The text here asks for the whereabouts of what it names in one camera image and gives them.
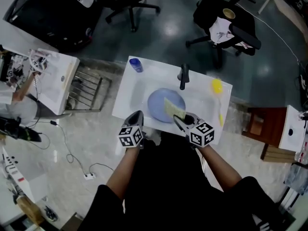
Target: black sleeve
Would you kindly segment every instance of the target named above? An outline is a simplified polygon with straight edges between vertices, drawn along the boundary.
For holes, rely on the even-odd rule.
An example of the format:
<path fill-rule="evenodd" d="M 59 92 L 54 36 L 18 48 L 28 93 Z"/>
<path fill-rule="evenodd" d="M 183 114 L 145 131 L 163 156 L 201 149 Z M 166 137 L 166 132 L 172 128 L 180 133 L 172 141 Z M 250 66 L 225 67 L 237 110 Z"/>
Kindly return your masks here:
<path fill-rule="evenodd" d="M 100 185 L 78 231 L 100 230 L 108 227 L 114 229 L 123 225 L 123 220 L 122 201 L 109 187 Z"/>
<path fill-rule="evenodd" d="M 262 221 L 268 222 L 271 230 L 281 230 L 283 217 L 278 206 L 267 196 L 254 177 L 241 179 L 226 192 L 226 196 L 242 211 L 254 214 Z"/>

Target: forearm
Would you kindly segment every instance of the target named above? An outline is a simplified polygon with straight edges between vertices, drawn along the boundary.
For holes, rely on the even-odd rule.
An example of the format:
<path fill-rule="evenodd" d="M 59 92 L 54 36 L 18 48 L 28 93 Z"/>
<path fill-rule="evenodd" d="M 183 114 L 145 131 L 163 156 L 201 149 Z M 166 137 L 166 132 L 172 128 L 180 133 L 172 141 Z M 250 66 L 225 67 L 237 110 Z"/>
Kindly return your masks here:
<path fill-rule="evenodd" d="M 131 174 L 133 172 L 139 148 L 127 149 L 119 165 L 107 181 L 107 186 L 121 199 L 124 200 Z"/>
<path fill-rule="evenodd" d="M 34 75 L 31 74 L 30 77 L 23 84 L 23 86 L 18 91 L 13 93 L 13 101 L 22 101 L 24 99 L 26 93 L 28 92 L 32 84 L 33 79 L 34 79 Z"/>
<path fill-rule="evenodd" d="M 242 177 L 232 168 L 211 146 L 199 148 L 200 153 L 207 161 L 215 178 L 224 192 L 231 189 Z"/>

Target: blue plate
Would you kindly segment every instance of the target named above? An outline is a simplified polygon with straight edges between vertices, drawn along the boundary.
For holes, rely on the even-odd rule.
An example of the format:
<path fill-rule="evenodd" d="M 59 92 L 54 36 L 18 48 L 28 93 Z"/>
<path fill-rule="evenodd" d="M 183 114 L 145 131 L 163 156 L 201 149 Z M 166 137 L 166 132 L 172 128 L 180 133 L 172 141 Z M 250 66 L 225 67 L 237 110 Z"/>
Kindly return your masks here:
<path fill-rule="evenodd" d="M 148 108 L 150 114 L 155 119 L 172 123 L 173 118 L 165 112 L 165 98 L 182 110 L 186 110 L 184 99 L 174 90 L 160 88 L 154 91 L 148 98 Z"/>

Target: black shirt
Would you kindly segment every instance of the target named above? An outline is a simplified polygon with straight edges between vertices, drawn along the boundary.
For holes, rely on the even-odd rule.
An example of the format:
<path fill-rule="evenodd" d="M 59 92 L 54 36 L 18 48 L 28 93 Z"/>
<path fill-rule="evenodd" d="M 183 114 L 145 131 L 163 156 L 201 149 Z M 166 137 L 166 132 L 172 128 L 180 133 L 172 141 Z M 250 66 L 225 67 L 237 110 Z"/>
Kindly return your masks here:
<path fill-rule="evenodd" d="M 162 133 L 159 146 L 145 141 L 139 153 L 125 196 L 125 214 L 120 199 L 101 185 L 79 231 L 129 226 L 259 230 L 252 214 L 266 221 L 280 218 L 253 177 L 221 192 L 209 184 L 199 156 L 185 139 Z"/>

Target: office chair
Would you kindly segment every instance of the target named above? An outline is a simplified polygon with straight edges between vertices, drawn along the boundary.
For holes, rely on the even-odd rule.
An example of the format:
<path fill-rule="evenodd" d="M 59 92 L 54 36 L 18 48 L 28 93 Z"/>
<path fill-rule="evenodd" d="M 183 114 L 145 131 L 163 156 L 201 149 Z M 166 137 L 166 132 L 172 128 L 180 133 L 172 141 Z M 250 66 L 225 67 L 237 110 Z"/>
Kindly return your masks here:
<path fill-rule="evenodd" d="M 256 49 L 259 50 L 261 48 L 261 42 L 256 38 L 254 17 L 236 5 L 239 1 L 240 0 L 201 0 L 197 3 L 197 9 L 193 14 L 194 22 L 205 31 L 207 36 L 186 41 L 187 48 L 192 44 L 211 40 L 209 28 L 215 23 L 217 17 L 231 22 L 229 30 L 234 37 L 228 41 L 216 45 L 213 44 L 213 48 L 216 48 L 218 53 L 218 65 L 215 66 L 217 69 L 222 66 L 222 49 L 232 46 L 237 49 L 236 56 L 239 56 L 242 52 L 253 56 Z M 229 19 L 224 15 L 223 9 L 225 8 L 235 13 L 234 19 Z M 240 42 L 244 42 L 252 48 L 245 49 L 243 46 L 236 45 Z"/>
<path fill-rule="evenodd" d="M 117 14 L 123 12 L 124 10 L 129 11 L 130 22 L 131 22 L 131 31 L 136 32 L 137 28 L 134 23 L 134 7 L 142 7 L 142 8 L 152 8 L 156 10 L 156 13 L 160 13 L 160 7 L 141 3 L 142 0 L 103 0 L 103 6 L 107 8 L 111 8 L 113 12 L 106 17 L 106 22 L 111 23 L 111 18 L 116 16 Z"/>

